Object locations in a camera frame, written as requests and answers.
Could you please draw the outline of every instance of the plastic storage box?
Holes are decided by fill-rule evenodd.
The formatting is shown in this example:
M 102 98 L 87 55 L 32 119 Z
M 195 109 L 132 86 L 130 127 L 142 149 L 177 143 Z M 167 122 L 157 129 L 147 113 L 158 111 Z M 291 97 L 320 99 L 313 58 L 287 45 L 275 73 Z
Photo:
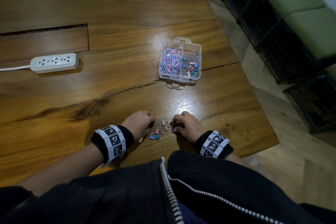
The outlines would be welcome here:
M 173 64 L 171 64 L 171 61 L 167 61 L 171 50 L 173 50 L 175 55 L 175 62 Z M 201 52 L 201 46 L 199 44 L 191 43 L 191 40 L 188 38 L 177 37 L 174 41 L 166 40 L 163 43 L 160 55 L 159 77 L 175 82 L 195 84 L 201 77 Z M 171 66 L 175 66 L 174 70 L 169 69 Z

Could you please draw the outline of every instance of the power strip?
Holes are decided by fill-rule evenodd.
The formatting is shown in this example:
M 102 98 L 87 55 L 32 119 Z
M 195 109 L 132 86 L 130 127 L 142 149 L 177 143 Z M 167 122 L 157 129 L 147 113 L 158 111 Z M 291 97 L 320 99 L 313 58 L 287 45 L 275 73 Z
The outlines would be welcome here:
M 33 58 L 30 69 L 37 74 L 76 69 L 79 65 L 76 53 L 66 53 Z

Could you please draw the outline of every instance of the metal zipper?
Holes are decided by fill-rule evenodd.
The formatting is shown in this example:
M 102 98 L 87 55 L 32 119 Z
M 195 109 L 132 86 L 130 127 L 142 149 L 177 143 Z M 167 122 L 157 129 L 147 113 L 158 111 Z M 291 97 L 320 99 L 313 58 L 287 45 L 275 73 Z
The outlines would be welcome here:
M 283 224 L 280 221 L 277 221 L 277 220 L 274 220 L 274 219 L 269 218 L 267 216 L 264 216 L 262 214 L 253 212 L 253 211 L 251 211 L 249 209 L 246 209 L 244 207 L 240 207 L 240 206 L 238 206 L 238 205 L 230 202 L 229 200 L 226 200 L 226 199 L 224 199 L 224 198 L 222 198 L 220 196 L 217 196 L 215 194 L 212 194 L 212 193 L 209 193 L 209 192 L 200 191 L 200 190 L 196 190 L 196 189 L 192 188 L 190 185 L 188 185 L 188 184 L 184 183 L 183 181 L 181 181 L 180 179 L 173 179 L 173 178 L 171 178 L 170 175 L 168 175 L 168 179 L 171 180 L 171 181 L 178 181 L 179 183 L 181 183 L 184 186 L 186 186 L 187 188 L 189 188 L 192 192 L 195 192 L 197 194 L 202 194 L 202 195 L 205 195 L 205 196 L 208 196 L 208 197 L 213 197 L 215 199 L 218 199 L 218 200 L 224 202 L 225 204 L 227 204 L 229 206 L 232 206 L 233 208 L 235 208 L 235 209 L 237 209 L 237 210 L 239 210 L 239 211 L 241 211 L 241 212 L 243 212 L 243 213 L 245 213 L 245 214 L 247 214 L 249 216 L 252 216 L 254 218 L 260 219 L 260 220 L 265 221 L 265 222 L 270 223 L 270 224 Z
M 184 224 L 182 213 L 179 208 L 179 204 L 177 202 L 173 189 L 171 188 L 170 181 L 168 179 L 168 174 L 164 166 L 165 158 L 162 157 L 161 159 L 162 159 L 162 162 L 160 164 L 161 175 L 162 175 L 163 183 L 165 185 L 165 188 L 168 194 L 170 206 L 172 208 L 176 224 Z

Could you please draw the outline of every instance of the wooden table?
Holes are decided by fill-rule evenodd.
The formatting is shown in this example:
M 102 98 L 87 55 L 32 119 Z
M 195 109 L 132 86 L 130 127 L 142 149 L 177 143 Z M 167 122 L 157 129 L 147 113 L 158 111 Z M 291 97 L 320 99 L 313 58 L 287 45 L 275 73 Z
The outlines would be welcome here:
M 0 36 L 0 66 L 65 50 L 80 58 L 73 71 L 0 73 L 0 186 L 64 158 L 88 144 L 95 129 L 121 124 L 137 110 L 154 114 L 155 127 L 186 110 L 228 137 L 240 156 L 278 143 L 206 0 L 0 0 L 0 5 L 0 33 L 87 24 Z M 182 90 L 169 89 L 157 74 L 162 42 L 176 36 L 202 45 L 202 77 Z M 160 142 L 134 142 L 116 165 L 168 158 L 179 148 L 192 150 L 166 132 Z

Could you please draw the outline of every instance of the tiled floor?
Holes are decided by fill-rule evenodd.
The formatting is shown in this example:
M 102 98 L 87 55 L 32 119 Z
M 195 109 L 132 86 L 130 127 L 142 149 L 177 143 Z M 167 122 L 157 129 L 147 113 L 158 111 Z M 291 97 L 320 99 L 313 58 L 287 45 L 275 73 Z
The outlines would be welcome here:
M 220 0 L 209 0 L 280 144 L 250 157 L 292 200 L 336 210 L 336 148 L 308 133 L 233 16 Z

